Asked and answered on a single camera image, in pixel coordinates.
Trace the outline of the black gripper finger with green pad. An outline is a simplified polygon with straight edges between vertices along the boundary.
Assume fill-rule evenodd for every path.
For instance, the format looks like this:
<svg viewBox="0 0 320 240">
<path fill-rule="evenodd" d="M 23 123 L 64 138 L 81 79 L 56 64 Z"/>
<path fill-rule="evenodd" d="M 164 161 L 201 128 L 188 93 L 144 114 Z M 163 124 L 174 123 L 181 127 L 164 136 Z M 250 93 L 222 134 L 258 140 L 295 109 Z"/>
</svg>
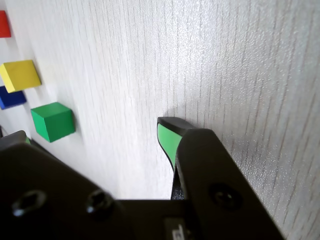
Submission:
<svg viewBox="0 0 320 240">
<path fill-rule="evenodd" d="M 0 138 L 0 150 L 5 150 L 17 144 L 31 144 L 29 138 L 23 130 L 14 132 L 12 134 Z"/>
<path fill-rule="evenodd" d="M 157 119 L 157 139 L 203 240 L 280 240 L 282 234 L 217 135 L 178 117 Z"/>
</svg>

